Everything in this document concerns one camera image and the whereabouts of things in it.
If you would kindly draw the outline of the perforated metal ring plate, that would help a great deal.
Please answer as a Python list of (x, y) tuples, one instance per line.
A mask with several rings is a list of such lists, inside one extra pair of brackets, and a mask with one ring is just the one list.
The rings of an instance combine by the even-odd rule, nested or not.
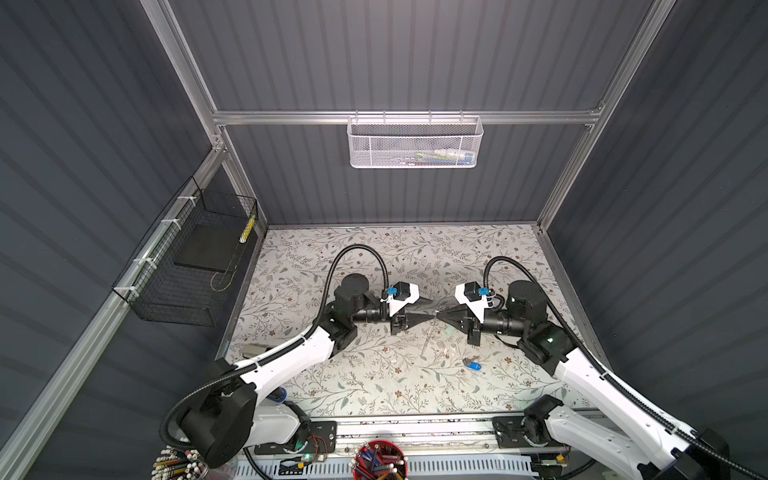
[(439, 320), (438, 310), (418, 310), (409, 313), (409, 318), (413, 324), (421, 324), (424, 322)]

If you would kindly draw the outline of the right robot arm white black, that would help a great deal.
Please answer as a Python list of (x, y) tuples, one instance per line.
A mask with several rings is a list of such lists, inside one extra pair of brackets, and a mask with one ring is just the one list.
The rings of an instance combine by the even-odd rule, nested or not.
[(625, 479), (728, 479), (729, 447), (711, 430), (698, 432), (665, 414), (594, 358), (572, 331), (549, 320), (554, 306), (532, 281), (518, 280), (504, 299), (476, 282), (455, 292), (455, 306), (439, 320), (468, 334), (512, 336), (517, 348), (550, 376), (577, 391), (616, 429), (596, 423), (551, 395), (524, 411), (520, 428), (534, 446), (571, 446)]

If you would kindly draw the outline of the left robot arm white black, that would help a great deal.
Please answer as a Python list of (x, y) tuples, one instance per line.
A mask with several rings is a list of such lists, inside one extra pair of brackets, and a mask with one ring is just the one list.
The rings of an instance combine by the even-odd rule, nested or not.
[(330, 360), (357, 337), (360, 323), (386, 322), (397, 334), (433, 318), (431, 299), (418, 285), (398, 282), (377, 294), (361, 274), (345, 276), (330, 302), (307, 329), (258, 356), (215, 363), (208, 386), (183, 402), (176, 422), (211, 467), (246, 447), (279, 445), (303, 450), (310, 420), (294, 402), (276, 392), (305, 370)]

